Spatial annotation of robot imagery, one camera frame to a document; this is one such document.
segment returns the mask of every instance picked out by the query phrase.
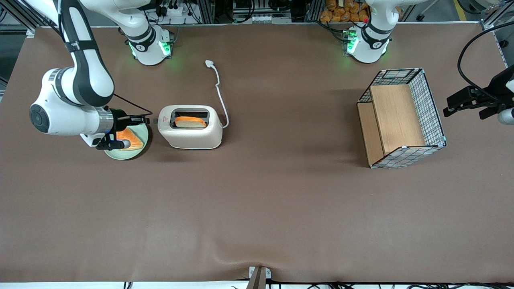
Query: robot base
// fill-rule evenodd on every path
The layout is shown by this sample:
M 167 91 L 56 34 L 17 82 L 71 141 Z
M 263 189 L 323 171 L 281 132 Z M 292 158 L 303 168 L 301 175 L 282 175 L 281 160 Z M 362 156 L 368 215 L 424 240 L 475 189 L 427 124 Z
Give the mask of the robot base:
M 131 47 L 134 59 L 144 65 L 157 65 L 166 58 L 170 59 L 173 51 L 174 34 L 157 25 L 152 25 L 152 27 L 156 33 L 155 41 L 147 51 L 138 51 Z
M 362 63 L 373 63 L 379 60 L 382 54 L 386 52 L 389 40 L 379 49 L 372 49 L 370 45 L 362 39 L 362 29 L 360 27 L 353 26 L 350 28 L 350 31 L 354 31 L 355 36 L 350 43 L 343 44 L 345 55 L 351 55 Z

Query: wire mesh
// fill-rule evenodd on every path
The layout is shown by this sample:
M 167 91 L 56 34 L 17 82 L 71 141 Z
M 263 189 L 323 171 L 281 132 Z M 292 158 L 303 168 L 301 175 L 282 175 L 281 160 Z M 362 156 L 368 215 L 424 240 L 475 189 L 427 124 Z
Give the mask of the wire mesh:
M 371 82 L 370 86 L 368 86 L 364 94 L 360 97 L 359 102 L 371 102 L 371 86 L 407 84 L 409 83 L 409 81 L 411 81 L 412 77 L 420 70 L 421 68 L 381 70 L 377 74 L 377 76 L 375 76 L 375 79 L 373 79 L 373 81 Z
M 409 82 L 409 87 L 411 88 L 412 99 L 425 137 L 425 143 L 431 146 L 445 146 L 446 138 L 425 74 L 417 74 Z
M 418 115 L 426 146 L 401 147 L 371 166 L 375 168 L 404 168 L 446 146 L 446 137 L 437 107 L 422 68 L 381 70 L 358 102 L 372 102 L 373 85 L 408 84 Z

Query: brown tablecloth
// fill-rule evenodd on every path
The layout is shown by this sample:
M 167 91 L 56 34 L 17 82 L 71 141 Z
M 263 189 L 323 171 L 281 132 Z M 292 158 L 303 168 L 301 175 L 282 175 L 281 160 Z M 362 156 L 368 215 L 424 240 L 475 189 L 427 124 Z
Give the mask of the brown tablecloth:
M 372 170 L 355 106 L 380 69 L 423 67 L 442 113 L 480 31 L 398 25 L 361 64 L 315 25 L 185 27 L 173 59 L 145 67 L 116 29 L 95 29 L 118 94 L 155 115 L 222 113 L 210 59 L 231 121 L 211 151 L 172 149 L 153 124 L 146 154 L 115 161 L 30 124 L 43 73 L 72 64 L 38 29 L 0 104 L 0 281 L 229 280 L 259 264 L 294 282 L 513 281 L 513 127 L 460 112 L 442 119 L 447 148 Z M 492 35 L 463 67 L 479 85 L 505 68 Z

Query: plate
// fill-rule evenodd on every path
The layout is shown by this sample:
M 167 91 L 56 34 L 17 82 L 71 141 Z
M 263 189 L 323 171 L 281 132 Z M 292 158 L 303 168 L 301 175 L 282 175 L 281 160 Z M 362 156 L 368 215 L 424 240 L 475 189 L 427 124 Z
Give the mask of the plate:
M 136 157 L 140 152 L 144 150 L 146 147 L 146 144 L 148 143 L 148 128 L 146 127 L 146 124 L 142 123 L 139 125 L 134 125 L 132 127 L 127 127 L 128 129 L 131 129 L 132 132 L 139 137 L 139 139 L 143 142 L 143 147 L 139 150 L 133 150 L 133 151 L 122 151 L 122 150 L 105 150 L 104 152 L 111 158 L 117 159 L 117 160 L 127 160 Z

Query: white robotic arm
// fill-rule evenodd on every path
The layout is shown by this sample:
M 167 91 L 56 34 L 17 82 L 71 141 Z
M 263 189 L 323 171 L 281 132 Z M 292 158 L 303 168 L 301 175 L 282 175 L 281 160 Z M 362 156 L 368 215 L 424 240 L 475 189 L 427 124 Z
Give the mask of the white robotic arm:
M 396 6 L 414 5 L 427 0 L 366 0 L 371 9 L 368 22 L 350 28 L 353 39 L 346 46 L 346 53 L 363 63 L 380 59 L 389 44 L 389 35 L 398 23 Z
M 170 32 L 150 25 L 137 8 L 150 0 L 81 0 L 89 10 L 104 15 L 118 24 L 129 40 L 134 56 L 144 65 L 156 65 L 171 56 Z
M 30 120 L 50 135 L 81 135 L 90 147 L 122 149 L 130 142 L 116 140 L 115 132 L 147 123 L 141 116 L 105 106 L 114 83 L 103 64 L 95 38 L 77 0 L 25 0 L 40 14 L 59 24 L 74 67 L 54 68 L 42 80 L 41 92 L 30 107 Z

